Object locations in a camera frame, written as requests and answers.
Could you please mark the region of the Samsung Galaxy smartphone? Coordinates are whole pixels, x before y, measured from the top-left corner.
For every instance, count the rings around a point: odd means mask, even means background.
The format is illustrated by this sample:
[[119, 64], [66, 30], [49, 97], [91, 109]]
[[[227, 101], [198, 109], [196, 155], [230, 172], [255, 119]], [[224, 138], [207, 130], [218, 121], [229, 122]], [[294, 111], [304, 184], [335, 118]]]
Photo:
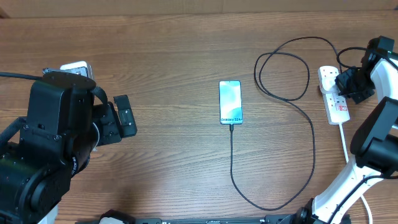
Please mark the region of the Samsung Galaxy smartphone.
[[221, 124], [243, 123], [241, 82], [239, 80], [219, 82], [219, 102]]

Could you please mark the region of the white power extension strip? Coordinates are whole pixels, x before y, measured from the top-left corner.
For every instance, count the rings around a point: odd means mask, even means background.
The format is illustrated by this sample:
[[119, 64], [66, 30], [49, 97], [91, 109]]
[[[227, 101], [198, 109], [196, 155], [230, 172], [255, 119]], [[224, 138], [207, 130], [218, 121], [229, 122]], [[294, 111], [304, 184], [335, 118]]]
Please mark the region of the white power extension strip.
[[[339, 70], [332, 66], [322, 66], [318, 69], [319, 86], [321, 76], [337, 77]], [[350, 120], [346, 99], [337, 93], [322, 94], [326, 117], [331, 125], [343, 124]]]

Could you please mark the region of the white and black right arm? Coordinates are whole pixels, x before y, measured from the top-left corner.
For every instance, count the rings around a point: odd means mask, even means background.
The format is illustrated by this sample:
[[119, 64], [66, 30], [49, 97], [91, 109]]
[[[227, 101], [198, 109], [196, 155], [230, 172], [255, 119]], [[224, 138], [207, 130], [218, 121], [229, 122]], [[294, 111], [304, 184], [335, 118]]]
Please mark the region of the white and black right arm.
[[350, 144], [350, 158], [328, 188], [308, 201], [283, 223], [350, 223], [349, 208], [376, 183], [396, 179], [397, 137], [397, 54], [394, 40], [379, 36], [363, 50], [360, 67], [338, 72], [333, 67], [318, 70], [330, 124], [341, 126], [332, 114], [346, 111], [346, 99], [356, 104], [377, 95], [378, 104], [355, 132]]

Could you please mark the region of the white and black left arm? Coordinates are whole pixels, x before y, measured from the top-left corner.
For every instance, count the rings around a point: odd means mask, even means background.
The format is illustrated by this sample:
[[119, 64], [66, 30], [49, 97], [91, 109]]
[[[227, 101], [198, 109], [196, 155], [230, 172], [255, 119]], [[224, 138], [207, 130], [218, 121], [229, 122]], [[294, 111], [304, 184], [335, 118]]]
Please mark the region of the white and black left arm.
[[91, 152], [136, 133], [126, 95], [109, 101], [93, 79], [70, 72], [34, 77], [27, 114], [1, 133], [1, 222], [52, 223]]

